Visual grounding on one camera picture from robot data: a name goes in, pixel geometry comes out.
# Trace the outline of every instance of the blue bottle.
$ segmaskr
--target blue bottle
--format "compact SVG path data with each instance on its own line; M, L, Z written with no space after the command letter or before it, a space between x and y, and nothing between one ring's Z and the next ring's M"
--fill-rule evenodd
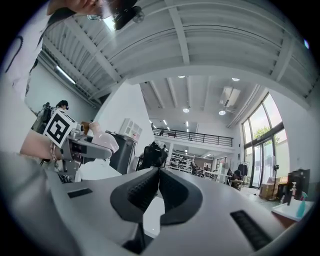
M302 216L304 215L304 212L306 210L306 198L307 198L307 194L305 192L302 191L302 201L300 203L300 206L298 208L298 210L296 211L296 216L297 218L302 218Z

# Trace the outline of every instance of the bracelet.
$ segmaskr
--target bracelet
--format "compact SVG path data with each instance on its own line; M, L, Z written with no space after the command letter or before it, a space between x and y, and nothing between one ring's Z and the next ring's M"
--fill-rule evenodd
M50 153L51 153L51 156L52 156L52 159L57 162L58 159L56 157L56 144L51 141L51 145L50 145Z

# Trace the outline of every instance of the balcony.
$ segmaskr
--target balcony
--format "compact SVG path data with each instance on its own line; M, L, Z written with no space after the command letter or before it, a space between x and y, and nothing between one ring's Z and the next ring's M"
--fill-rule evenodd
M213 145L220 145L226 147L233 146L233 138L231 137L223 137L195 132L186 132L181 130L167 130L167 129L153 129L153 134L155 136L161 136L164 138L170 139L180 139L186 140L190 142L198 142L198 143L207 143Z

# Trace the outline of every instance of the ceiling light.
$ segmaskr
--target ceiling light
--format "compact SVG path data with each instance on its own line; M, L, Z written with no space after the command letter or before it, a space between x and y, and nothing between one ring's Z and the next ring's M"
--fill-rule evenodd
M305 46L307 49L309 49L309 43L308 43L308 41L305 40L305 39L304 39L304 46Z
M56 69L59 70L59 72L60 72L62 75L64 75L71 83L73 83L74 85L76 84L76 82L73 81L72 78L71 78L70 76L68 76L67 73L64 72L64 71L61 69L61 67L56 66Z
M115 31L115 22L114 17L111 15L108 18L105 18L103 22L106 24L106 26L110 29L110 31Z

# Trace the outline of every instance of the tree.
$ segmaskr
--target tree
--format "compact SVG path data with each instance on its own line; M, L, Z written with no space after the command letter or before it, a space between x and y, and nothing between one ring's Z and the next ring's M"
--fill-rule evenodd
M258 130L256 130L255 134L253 135L253 139L255 140L255 139L261 137L262 135L264 135L265 133L267 133L269 131L270 131L270 127L266 127L265 126L263 128L259 128ZM276 145L278 144L279 140L280 140L280 138L275 135L274 136L274 142L275 142ZM271 143L272 143L272 141L269 140L265 145L269 145Z

